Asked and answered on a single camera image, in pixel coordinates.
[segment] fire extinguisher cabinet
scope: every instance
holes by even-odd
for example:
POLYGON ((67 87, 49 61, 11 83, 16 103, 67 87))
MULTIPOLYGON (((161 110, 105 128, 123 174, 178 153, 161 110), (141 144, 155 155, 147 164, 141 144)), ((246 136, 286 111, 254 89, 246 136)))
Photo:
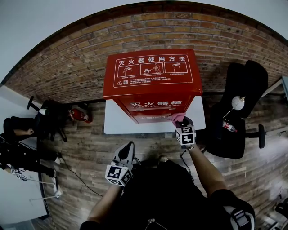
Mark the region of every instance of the fire extinguisher cabinet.
POLYGON ((160 49, 108 57, 104 98, 136 123, 169 121, 186 112, 202 86, 192 49, 160 49))

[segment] wooden floor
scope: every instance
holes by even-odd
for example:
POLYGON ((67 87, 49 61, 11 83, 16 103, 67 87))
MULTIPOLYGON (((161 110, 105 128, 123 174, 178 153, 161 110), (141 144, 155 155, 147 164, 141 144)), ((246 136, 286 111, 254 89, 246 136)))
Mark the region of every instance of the wooden floor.
MULTIPOLYGON (((207 115, 211 106, 220 98, 203 97, 207 115)), ((280 96, 260 99, 251 116, 246 119, 247 132, 256 131, 259 123, 264 125, 266 131, 288 126, 286 102, 280 96)), ((66 143, 56 136, 54 142, 47 140, 44 145, 61 152, 69 167, 96 192, 104 194, 108 189, 109 184, 104 178, 106 165, 110 163, 114 151, 128 141, 134 141, 136 157, 140 160, 166 155, 182 165, 180 145, 172 133, 106 135, 105 103, 91 104, 90 107, 94 117, 92 123, 68 123, 65 128, 68 138, 66 143)), ((208 152, 205 156, 223 173, 229 189, 254 207, 258 229, 267 229, 275 221, 284 224, 286 219, 276 213, 274 207, 280 201, 280 190, 288 188, 288 137, 285 133, 281 136, 266 136, 264 149, 258 148, 258 139, 246 139, 245 154, 241 159, 224 159, 208 152)), ((189 155, 185 154, 184 159, 191 168, 195 184, 205 193, 189 155)), ((45 221, 33 220, 35 229, 79 229, 100 197, 86 188, 67 170, 65 164, 43 164, 52 165, 57 170, 58 182, 64 194, 59 199, 47 200, 52 218, 45 221)), ((43 176, 43 180, 50 181, 46 176, 43 176)), ((46 196, 53 195, 52 188, 45 186, 45 193, 46 196)), ((283 190, 282 195, 288 197, 287 190, 283 190)))

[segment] black pants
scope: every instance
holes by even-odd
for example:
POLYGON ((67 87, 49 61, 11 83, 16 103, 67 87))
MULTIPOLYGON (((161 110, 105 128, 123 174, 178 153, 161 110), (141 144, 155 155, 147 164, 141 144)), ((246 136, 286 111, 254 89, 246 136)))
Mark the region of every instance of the black pants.
POLYGON ((47 176, 53 177, 54 170, 48 168, 37 160, 52 160, 55 161, 57 154, 46 150, 36 151, 26 148, 22 145, 14 146, 6 158, 6 163, 16 168, 23 168, 29 171, 45 173, 47 176))

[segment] red fire extinguisher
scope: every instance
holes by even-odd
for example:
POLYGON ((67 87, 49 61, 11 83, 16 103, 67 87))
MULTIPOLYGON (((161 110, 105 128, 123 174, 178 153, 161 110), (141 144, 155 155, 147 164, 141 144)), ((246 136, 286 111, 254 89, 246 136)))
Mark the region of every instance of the red fire extinguisher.
POLYGON ((86 123, 90 123, 93 121, 91 116, 89 116, 88 114, 86 114, 86 113, 84 113, 84 112, 82 112, 76 108, 71 109, 69 111, 69 114, 70 114, 72 120, 80 120, 80 121, 84 121, 86 123))

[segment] white wall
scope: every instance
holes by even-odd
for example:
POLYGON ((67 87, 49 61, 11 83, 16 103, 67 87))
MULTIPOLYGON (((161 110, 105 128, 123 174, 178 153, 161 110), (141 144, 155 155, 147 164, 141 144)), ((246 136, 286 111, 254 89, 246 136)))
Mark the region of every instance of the white wall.
MULTIPOLYGON (((36 111, 27 110, 28 99, 3 86, 0 88, 0 133, 3 132, 3 122, 7 117, 35 117, 36 111)), ((36 147, 36 138, 31 137, 25 142, 36 147)), ((38 180, 38 173, 26 171, 27 178, 38 180)), ((41 198, 39 183, 21 181, 14 175, 0 169, 0 225, 17 223, 46 215, 41 198)))
MULTIPOLYGON (((0 0, 0 81, 42 40, 90 14, 143 0, 0 0)), ((195 0, 227 8, 288 39, 287 0, 195 0)))

